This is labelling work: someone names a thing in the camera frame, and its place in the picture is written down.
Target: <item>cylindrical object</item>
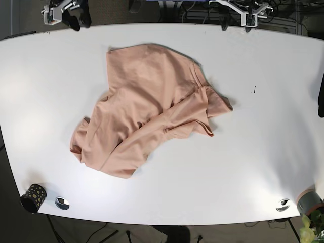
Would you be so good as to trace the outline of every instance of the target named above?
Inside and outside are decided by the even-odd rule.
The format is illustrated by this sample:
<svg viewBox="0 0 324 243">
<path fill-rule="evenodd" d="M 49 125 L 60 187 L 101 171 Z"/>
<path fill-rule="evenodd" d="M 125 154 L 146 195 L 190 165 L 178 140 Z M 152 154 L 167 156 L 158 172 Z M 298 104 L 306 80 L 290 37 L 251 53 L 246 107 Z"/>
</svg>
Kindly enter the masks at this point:
<svg viewBox="0 0 324 243">
<path fill-rule="evenodd" d="M 20 198 L 20 204 L 25 210 L 34 214 L 37 213 L 46 198 L 45 189 L 38 185 L 32 184 L 29 189 Z"/>
<path fill-rule="evenodd" d="M 324 203 L 314 190 L 306 190 L 297 198 L 297 209 L 299 213 L 309 216 L 316 209 L 323 211 Z"/>
</svg>

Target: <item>plant leaf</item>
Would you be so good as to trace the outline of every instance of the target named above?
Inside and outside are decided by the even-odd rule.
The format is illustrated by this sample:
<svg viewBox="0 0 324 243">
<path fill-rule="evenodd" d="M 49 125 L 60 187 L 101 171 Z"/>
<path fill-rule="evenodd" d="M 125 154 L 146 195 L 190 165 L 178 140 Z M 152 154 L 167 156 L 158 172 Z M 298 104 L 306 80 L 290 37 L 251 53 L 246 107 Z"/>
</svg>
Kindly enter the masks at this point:
<svg viewBox="0 0 324 243">
<path fill-rule="evenodd" d="M 310 219 L 315 223 L 322 218 L 322 213 L 320 210 L 316 209 L 310 214 Z"/>
<path fill-rule="evenodd" d="M 310 226 L 310 219 L 305 214 L 302 215 L 302 222 L 303 222 L 303 225 L 306 228 L 309 228 L 309 226 Z"/>
</svg>

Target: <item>cloth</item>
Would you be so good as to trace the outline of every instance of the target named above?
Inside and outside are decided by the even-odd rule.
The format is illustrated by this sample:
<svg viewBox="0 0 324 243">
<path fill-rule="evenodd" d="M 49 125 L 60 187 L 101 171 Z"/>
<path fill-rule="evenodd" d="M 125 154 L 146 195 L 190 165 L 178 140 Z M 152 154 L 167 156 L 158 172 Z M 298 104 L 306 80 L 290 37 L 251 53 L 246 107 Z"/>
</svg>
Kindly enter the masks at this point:
<svg viewBox="0 0 324 243">
<path fill-rule="evenodd" d="M 107 71 L 109 92 L 77 126 L 70 151 L 113 176 L 129 178 L 168 139 L 213 136 L 208 118 L 232 110 L 197 63 L 163 46 L 110 50 Z"/>
</svg>

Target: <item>metal clamp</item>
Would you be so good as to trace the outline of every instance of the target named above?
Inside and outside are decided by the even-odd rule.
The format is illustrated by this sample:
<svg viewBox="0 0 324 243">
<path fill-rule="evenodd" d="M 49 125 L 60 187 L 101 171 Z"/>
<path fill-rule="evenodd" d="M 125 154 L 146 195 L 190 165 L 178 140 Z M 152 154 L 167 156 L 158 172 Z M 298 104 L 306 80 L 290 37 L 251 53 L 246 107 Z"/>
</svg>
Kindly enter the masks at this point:
<svg viewBox="0 0 324 243">
<path fill-rule="evenodd" d="M 221 5 L 228 6 L 241 15 L 241 26 L 255 28 L 258 26 L 258 18 L 268 18 L 266 9 L 272 9 L 269 3 L 263 3 L 258 9 L 252 9 L 252 12 L 242 10 L 236 4 L 227 0 L 210 0 L 209 3 L 220 3 Z"/>
</svg>

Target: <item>black cup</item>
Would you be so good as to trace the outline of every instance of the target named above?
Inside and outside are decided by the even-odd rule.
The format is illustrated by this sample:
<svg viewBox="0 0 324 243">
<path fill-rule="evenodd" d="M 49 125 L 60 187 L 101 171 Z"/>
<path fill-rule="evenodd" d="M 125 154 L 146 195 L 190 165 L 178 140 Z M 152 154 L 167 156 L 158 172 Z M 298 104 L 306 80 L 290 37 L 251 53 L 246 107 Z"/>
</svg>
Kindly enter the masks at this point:
<svg viewBox="0 0 324 243">
<path fill-rule="evenodd" d="M 25 210 L 37 213 L 46 198 L 46 191 L 38 184 L 32 184 L 20 198 L 20 203 Z"/>
</svg>

